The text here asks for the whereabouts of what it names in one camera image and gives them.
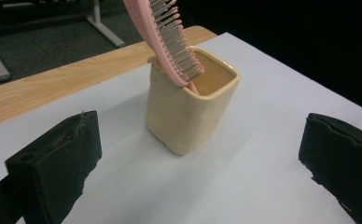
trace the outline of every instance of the dark background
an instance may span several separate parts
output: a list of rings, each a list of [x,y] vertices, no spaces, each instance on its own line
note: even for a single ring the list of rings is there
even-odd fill
[[[362,0],[179,0],[186,26],[231,33],[362,106]]]
[[[235,35],[362,106],[362,0],[178,0],[177,5],[184,26]],[[116,49],[86,22],[91,6],[91,0],[64,0],[0,9],[0,58],[10,81]],[[101,1],[101,10],[102,22],[126,45],[142,41],[122,0]]]

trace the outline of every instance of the ceramic cup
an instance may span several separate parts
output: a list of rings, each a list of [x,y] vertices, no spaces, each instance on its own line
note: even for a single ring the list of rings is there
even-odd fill
[[[186,155],[215,130],[240,74],[208,51],[192,47],[205,72],[193,79],[199,94],[176,86],[151,60],[146,126],[171,151]]]

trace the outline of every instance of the gray carpet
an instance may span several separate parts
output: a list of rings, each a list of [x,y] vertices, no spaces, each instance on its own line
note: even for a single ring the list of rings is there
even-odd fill
[[[102,1],[100,9],[102,23],[126,46],[143,40],[122,0]],[[117,49],[86,21],[91,11],[91,0],[0,9],[0,59],[9,81]]]

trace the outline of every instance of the hairbrush bristles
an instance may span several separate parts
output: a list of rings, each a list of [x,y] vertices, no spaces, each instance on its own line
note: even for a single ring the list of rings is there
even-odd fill
[[[190,48],[176,0],[123,0],[142,38],[154,50],[166,75],[185,87],[204,72]]]

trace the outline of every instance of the white table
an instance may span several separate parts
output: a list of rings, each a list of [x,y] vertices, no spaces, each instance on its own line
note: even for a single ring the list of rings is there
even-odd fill
[[[298,152],[309,113],[362,130],[362,107],[230,34],[199,46],[242,78],[197,150],[177,156],[146,129],[148,64],[1,122],[0,179],[15,152],[63,119],[97,110],[103,157],[63,223],[354,223]]]

